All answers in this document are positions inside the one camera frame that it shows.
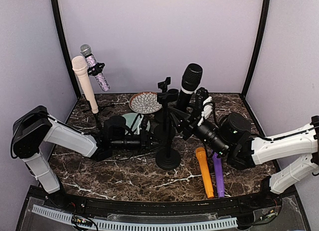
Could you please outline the black front rail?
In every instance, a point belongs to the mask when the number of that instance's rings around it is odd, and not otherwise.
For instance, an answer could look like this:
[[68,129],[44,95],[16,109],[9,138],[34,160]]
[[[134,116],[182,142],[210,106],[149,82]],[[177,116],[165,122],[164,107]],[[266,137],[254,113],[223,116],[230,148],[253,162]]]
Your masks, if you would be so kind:
[[112,201],[60,193],[43,196],[46,204],[77,214],[106,217],[117,215],[179,216],[218,214],[218,216],[251,215],[258,209],[279,207],[276,196],[256,193],[234,198],[221,198],[193,202],[125,202]]

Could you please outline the right black frame post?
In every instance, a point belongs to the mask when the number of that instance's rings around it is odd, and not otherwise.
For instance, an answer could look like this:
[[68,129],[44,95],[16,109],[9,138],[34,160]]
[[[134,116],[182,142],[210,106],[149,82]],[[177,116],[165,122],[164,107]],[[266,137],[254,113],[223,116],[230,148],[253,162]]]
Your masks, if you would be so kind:
[[269,5],[270,5],[270,0],[263,0],[262,3],[262,8],[261,8],[261,15],[260,15],[260,20],[259,20],[259,25],[258,25],[258,30],[257,30],[257,35],[256,35],[256,40],[252,52],[252,57],[251,61],[248,67],[246,79],[241,91],[241,98],[243,100],[246,99],[252,78],[254,75],[254,71],[257,65],[258,57],[259,57],[259,52],[261,49],[262,41],[263,41],[263,36],[264,36],[264,31],[266,27],[266,22],[267,22],[267,16],[268,16],[268,11],[269,11]]

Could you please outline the orange microphone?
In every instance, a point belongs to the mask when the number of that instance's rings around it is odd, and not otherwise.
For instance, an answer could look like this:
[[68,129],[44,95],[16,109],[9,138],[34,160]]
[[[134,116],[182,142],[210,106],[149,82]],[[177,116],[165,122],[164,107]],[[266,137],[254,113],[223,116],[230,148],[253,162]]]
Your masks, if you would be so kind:
[[206,151],[203,147],[199,147],[196,149],[195,155],[200,166],[200,171],[201,171],[202,180],[203,180],[207,198],[212,199],[214,198],[214,190],[213,190],[213,185],[212,185],[209,167],[207,163]]

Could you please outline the floral patterned bowl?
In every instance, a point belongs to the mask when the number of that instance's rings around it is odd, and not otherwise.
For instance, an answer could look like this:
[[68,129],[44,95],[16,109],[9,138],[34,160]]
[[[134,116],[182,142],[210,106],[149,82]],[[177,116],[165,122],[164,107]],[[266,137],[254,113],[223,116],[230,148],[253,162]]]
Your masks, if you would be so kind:
[[162,109],[162,105],[157,101],[156,92],[140,92],[134,94],[130,101],[129,107],[136,113],[152,114]]

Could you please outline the tripod stand of glitter microphone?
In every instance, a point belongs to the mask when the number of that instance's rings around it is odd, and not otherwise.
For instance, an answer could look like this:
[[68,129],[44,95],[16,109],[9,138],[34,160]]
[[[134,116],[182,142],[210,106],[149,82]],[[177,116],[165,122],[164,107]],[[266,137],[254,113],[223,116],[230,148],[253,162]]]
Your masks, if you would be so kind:
[[112,107],[113,105],[106,105],[106,106],[99,106],[99,111],[102,111],[103,109],[107,108],[107,107]]

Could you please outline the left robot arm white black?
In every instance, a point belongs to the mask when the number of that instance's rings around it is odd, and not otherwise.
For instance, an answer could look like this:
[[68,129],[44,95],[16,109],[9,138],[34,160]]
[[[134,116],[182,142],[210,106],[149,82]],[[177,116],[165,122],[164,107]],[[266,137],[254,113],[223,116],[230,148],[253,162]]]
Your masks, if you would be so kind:
[[156,150],[167,144],[148,127],[149,118],[138,114],[132,124],[114,115],[106,119],[96,134],[81,132],[50,115],[40,105],[17,119],[12,126],[10,152],[13,159],[21,159],[41,184],[51,201],[60,209],[70,205],[70,197],[62,192],[63,185],[43,154],[44,143],[60,146],[94,161],[112,156],[115,150]]

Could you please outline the left black frame post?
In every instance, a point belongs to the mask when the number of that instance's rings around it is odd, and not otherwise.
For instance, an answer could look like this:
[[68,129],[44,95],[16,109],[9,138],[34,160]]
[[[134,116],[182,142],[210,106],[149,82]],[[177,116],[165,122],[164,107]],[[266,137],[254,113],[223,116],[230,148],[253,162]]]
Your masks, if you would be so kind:
[[68,45],[67,45],[65,34],[64,34],[58,0],[51,0],[51,6],[52,6],[55,27],[56,27],[63,59],[67,68],[67,72],[68,72],[74,93],[76,95],[76,98],[79,99],[81,97],[81,92],[80,92],[79,85],[78,85],[76,76],[74,74],[74,71],[72,70],[71,58],[70,58]]

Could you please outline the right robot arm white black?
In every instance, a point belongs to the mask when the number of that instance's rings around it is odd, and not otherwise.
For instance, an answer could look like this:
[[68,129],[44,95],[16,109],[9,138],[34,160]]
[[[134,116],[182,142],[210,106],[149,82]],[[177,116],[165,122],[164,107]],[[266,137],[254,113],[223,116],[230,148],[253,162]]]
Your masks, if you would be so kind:
[[262,191],[254,203],[265,208],[291,185],[319,170],[319,118],[294,131],[273,137],[251,133],[251,123],[237,112],[221,119],[220,127],[208,120],[208,113],[194,110],[191,114],[169,108],[170,119],[176,130],[187,140],[195,136],[217,156],[226,157],[227,163],[237,170],[254,168],[271,160],[298,155],[283,170],[263,180]]

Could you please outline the light green plate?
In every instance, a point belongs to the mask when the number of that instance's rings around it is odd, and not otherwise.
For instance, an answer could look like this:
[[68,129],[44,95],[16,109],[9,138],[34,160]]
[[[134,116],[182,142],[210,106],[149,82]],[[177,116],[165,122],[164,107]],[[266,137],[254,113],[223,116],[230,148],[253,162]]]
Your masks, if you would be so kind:
[[125,125],[129,128],[129,130],[125,130],[125,136],[132,135],[149,135],[150,133],[150,118],[148,115],[144,115],[141,113],[127,113],[121,115],[120,118],[125,123]]

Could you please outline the glitter silver purple microphone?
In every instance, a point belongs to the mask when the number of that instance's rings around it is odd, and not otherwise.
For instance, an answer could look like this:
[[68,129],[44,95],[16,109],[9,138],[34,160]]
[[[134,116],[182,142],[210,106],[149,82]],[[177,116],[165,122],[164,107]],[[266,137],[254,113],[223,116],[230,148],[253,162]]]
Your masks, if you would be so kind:
[[81,45],[80,52],[88,64],[88,75],[95,77],[97,83],[103,91],[108,91],[110,86],[103,74],[105,64],[97,62],[95,56],[92,54],[91,47],[88,44]]

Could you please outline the black stand of cream microphone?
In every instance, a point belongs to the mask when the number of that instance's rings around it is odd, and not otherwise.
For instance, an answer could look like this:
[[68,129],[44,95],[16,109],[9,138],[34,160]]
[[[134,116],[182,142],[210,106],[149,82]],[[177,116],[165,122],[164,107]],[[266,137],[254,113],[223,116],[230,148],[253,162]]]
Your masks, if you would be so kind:
[[99,120],[99,106],[96,101],[93,102],[91,105],[91,110],[94,115],[95,121],[96,121],[96,126],[99,130],[102,130],[103,126],[101,121]]

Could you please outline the black stand of purple microphone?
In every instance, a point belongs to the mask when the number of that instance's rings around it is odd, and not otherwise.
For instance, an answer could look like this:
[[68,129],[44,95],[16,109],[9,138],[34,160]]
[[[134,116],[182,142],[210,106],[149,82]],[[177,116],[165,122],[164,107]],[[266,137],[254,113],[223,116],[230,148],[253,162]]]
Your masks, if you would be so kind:
[[157,125],[154,128],[154,135],[158,139],[165,139],[167,137],[168,130],[170,128],[169,137],[172,139],[172,138],[175,137],[175,134],[176,134],[175,128],[170,123],[170,119],[169,119],[169,117],[167,115],[165,115],[166,124],[164,126],[164,124],[163,124],[163,114],[164,114],[164,111],[163,111],[163,109],[161,109],[160,111],[156,112],[155,115],[154,115],[154,119],[157,122]]

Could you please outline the black frame post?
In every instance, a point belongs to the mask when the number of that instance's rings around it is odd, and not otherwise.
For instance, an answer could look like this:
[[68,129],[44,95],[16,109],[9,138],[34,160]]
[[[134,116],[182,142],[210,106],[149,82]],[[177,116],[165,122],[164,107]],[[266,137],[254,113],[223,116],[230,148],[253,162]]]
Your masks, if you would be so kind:
[[58,0],[51,0],[51,6],[52,6],[55,27],[56,27],[63,59],[67,68],[67,72],[68,72],[74,93],[76,95],[76,98],[79,99],[81,97],[81,92],[80,92],[79,85],[78,85],[76,76],[74,74],[74,71],[72,70],[71,58],[70,58],[68,45],[67,45],[65,34],[64,34]]
[[256,35],[256,40],[252,52],[252,57],[251,61],[248,67],[246,79],[241,91],[241,98],[243,100],[246,99],[252,78],[254,75],[254,71],[257,65],[258,57],[259,57],[259,52],[261,49],[262,41],[263,41],[263,36],[264,36],[264,31],[266,27],[266,22],[267,22],[267,16],[268,16],[268,11],[269,11],[269,5],[270,5],[270,0],[263,0],[262,3],[262,8],[261,8],[261,15],[260,15],[260,20],[259,20],[259,25],[258,25],[258,30],[257,30],[257,35]]

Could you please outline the cream pink microphone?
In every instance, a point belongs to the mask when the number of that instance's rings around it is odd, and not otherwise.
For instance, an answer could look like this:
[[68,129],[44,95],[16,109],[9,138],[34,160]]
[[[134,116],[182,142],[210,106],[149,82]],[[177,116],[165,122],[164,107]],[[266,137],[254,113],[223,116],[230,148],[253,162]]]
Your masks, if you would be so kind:
[[89,102],[93,114],[99,112],[98,104],[95,99],[93,88],[88,76],[88,65],[83,56],[76,56],[72,59],[72,69],[78,77],[86,100]]

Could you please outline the empty black microphone stand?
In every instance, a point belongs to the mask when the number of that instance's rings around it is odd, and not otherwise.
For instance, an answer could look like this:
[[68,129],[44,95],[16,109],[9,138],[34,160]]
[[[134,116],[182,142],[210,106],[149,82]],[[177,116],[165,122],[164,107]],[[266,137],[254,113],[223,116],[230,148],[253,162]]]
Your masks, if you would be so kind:
[[165,81],[158,83],[158,89],[161,90],[161,93],[157,94],[157,102],[162,106],[162,109],[155,113],[154,118],[155,121],[159,124],[163,123],[163,120],[165,118],[166,108],[167,108],[167,98],[165,96],[167,95],[168,86],[171,84],[171,77],[167,77]]

